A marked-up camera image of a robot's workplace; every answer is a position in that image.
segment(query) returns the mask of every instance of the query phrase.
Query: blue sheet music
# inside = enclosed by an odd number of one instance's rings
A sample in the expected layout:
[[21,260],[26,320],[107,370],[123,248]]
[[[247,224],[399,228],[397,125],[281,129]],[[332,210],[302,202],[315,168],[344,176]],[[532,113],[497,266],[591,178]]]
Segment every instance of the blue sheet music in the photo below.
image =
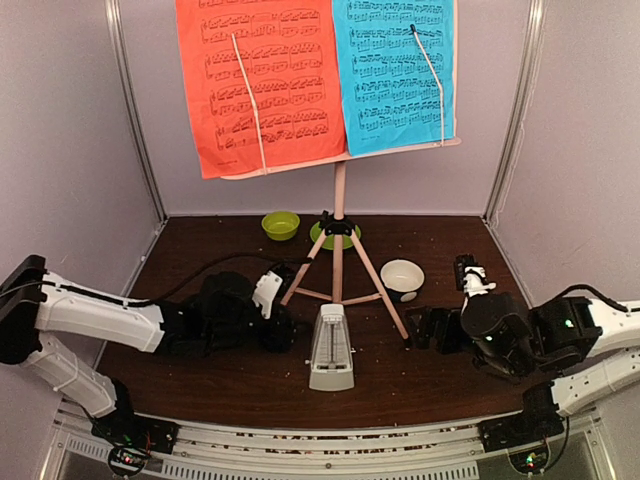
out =
[[333,2],[342,108],[352,155],[441,139],[440,93],[411,24],[442,84],[445,139],[453,138],[453,2]]

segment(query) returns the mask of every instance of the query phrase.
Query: green bowl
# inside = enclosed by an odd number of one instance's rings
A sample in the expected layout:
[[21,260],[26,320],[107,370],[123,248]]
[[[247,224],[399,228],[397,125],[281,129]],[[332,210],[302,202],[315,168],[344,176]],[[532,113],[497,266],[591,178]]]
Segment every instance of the green bowl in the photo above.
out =
[[[313,241],[313,243],[315,243],[318,240],[318,237],[320,237],[321,231],[322,230],[320,230],[320,222],[315,223],[313,227],[311,227],[311,231],[309,232],[309,234],[311,235],[311,240]],[[358,236],[358,238],[362,237],[362,231],[360,230],[360,227],[357,225],[356,225],[356,235]],[[327,239],[324,241],[324,245],[322,245],[322,248],[324,248],[325,250],[333,250],[333,237],[334,237],[333,235],[329,235]],[[343,250],[353,247],[353,242],[349,237],[347,237],[346,235],[343,235],[342,239],[343,239],[342,240]]]
[[284,242],[295,236],[300,217],[293,212],[273,212],[262,219],[262,228],[271,240]]

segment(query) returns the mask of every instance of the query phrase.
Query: metal frame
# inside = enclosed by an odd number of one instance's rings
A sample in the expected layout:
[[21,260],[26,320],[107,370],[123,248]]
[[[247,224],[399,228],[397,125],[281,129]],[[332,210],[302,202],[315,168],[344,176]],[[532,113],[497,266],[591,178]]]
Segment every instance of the metal frame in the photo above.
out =
[[[122,292],[120,293],[120,296],[128,297],[129,294],[131,293],[131,290],[133,290],[133,286],[138,281],[138,277],[142,273],[142,269],[146,265],[147,260],[149,258],[149,255],[151,255],[151,252],[155,248],[156,243],[158,243],[158,239],[160,239],[160,235],[162,235],[162,232],[164,231],[165,227],[167,226],[167,222],[168,222],[168,220],[163,220],[162,222],[160,222],[160,225],[158,225],[158,227],[156,228],[155,232],[153,232],[153,238],[151,239],[151,242],[149,243],[149,246],[146,248],[146,250],[144,251],[144,253],[140,257],[140,261],[136,265],[136,268],[133,270],[133,273],[129,277],[129,280],[127,280],[127,283],[124,286],[124,288],[122,289]],[[100,350],[98,351],[98,354],[96,355],[95,360],[91,364],[94,369],[98,368],[98,365],[100,364],[100,360],[102,359],[102,355],[104,354],[105,348],[107,348],[107,342],[103,341],[102,345],[100,346]]]
[[490,226],[495,226],[500,205],[508,191],[511,172],[513,171],[522,140],[523,124],[527,106],[533,94],[535,78],[540,62],[542,47],[542,29],[547,8],[547,0],[531,0],[529,7],[529,23],[524,40],[522,64],[518,87],[511,112],[511,120],[507,130],[502,156],[496,173],[489,203],[484,219]]
[[529,290],[529,287],[527,286],[527,284],[522,279],[522,276],[520,275],[520,271],[518,270],[518,267],[516,267],[515,262],[511,260],[511,257],[509,256],[509,252],[507,252],[507,249],[502,244],[502,240],[500,239],[500,235],[498,234],[497,229],[493,225],[491,225],[486,219],[483,219],[483,223],[487,231],[489,232],[489,235],[491,235],[491,239],[493,240],[493,243],[495,244],[496,247],[498,247],[498,251],[500,252],[500,255],[502,256],[504,262],[507,264],[507,268],[511,272],[511,276],[516,281],[518,290],[520,291],[520,293],[522,293],[522,296],[524,297],[524,300],[527,303],[527,306],[529,308],[533,308],[536,305],[535,302],[533,301],[533,294]]
[[142,131],[140,114],[138,112],[138,106],[133,92],[133,82],[131,80],[131,71],[129,68],[129,61],[127,59],[124,30],[122,28],[122,19],[120,17],[120,1],[105,0],[104,3],[107,14],[107,25],[109,27],[109,34],[111,36],[113,52],[116,57],[118,72],[120,74],[122,93],[127,107],[129,126],[131,128],[131,135],[136,147],[138,161],[140,162],[147,191],[149,192],[149,196],[153,202],[155,214],[158,221],[163,222],[167,219],[167,212],[162,203],[158,183],[149,159],[149,152],[147,150],[147,144]]
[[[180,432],[173,454],[154,454],[148,473],[172,479],[404,480],[445,478],[438,472],[465,469],[473,475],[450,478],[477,479],[477,461],[505,454],[504,450],[484,453],[476,426],[481,420],[353,430],[258,429],[177,421]],[[104,461],[110,446],[92,437],[90,430],[80,407],[63,401],[40,478],[56,479],[67,451]],[[597,409],[572,417],[571,435],[588,440],[599,478],[615,479]]]

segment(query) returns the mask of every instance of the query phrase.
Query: music stand tripod leg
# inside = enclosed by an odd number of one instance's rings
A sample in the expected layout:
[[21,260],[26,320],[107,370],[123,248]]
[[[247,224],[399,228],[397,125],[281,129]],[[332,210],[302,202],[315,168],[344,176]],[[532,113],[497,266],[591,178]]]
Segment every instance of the music stand tripod leg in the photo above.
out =
[[362,260],[364,267],[367,269],[367,273],[369,274],[369,276],[371,277],[371,280],[376,286],[378,293],[380,293],[380,295],[382,296],[382,301],[384,302],[384,305],[387,307],[387,310],[389,311],[389,315],[391,315],[391,318],[393,319],[393,323],[395,323],[396,328],[400,332],[400,335],[402,335],[402,339],[405,341],[405,344],[407,344],[408,346],[409,342],[411,341],[409,339],[409,333],[407,332],[407,329],[404,327],[404,324],[400,319],[400,315],[398,315],[396,307],[393,305],[393,302],[389,298],[389,294],[385,290],[384,285],[382,284],[382,280],[380,280],[380,277],[378,276],[378,272],[376,272],[376,269],[371,263],[371,260],[369,259],[367,252],[362,246],[362,243],[360,242],[358,235],[356,235],[355,230],[351,232],[351,241],[353,242],[353,246],[356,248],[356,251],[358,252],[358,256],[360,257],[360,260]]
[[[308,258],[310,258],[311,260],[316,258],[316,255],[318,255],[318,252],[322,248],[322,245],[324,245],[324,241],[326,239],[327,239],[327,234],[323,230],[322,232],[320,232],[320,236],[318,237],[318,240],[316,240],[316,243],[314,243],[313,247],[311,247],[311,250],[309,251],[309,255],[307,255]],[[296,277],[293,279],[293,282],[289,287],[289,290],[287,290],[287,293],[285,293],[284,297],[282,297],[282,301],[280,302],[281,305],[286,306],[289,303],[289,300],[291,300],[291,297],[293,297],[293,294],[296,292],[296,289],[300,286],[300,283],[302,283],[302,279],[306,275],[307,270],[309,270],[309,267],[311,267],[311,263],[305,263],[300,267],[300,269],[298,270],[298,273],[296,274]]]
[[[347,192],[347,163],[338,162],[333,171],[334,182],[334,210],[333,218],[340,222],[344,220],[344,205]],[[344,255],[344,237],[333,236],[333,288],[331,300],[333,303],[342,303],[342,273]]]

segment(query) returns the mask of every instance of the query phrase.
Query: orange sheet music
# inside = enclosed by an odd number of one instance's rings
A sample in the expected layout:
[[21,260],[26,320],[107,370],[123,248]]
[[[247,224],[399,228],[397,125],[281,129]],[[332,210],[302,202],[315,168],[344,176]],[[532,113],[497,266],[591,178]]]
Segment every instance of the orange sheet music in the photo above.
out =
[[345,151],[331,0],[176,0],[202,176],[263,170],[235,34],[258,105],[267,167]]

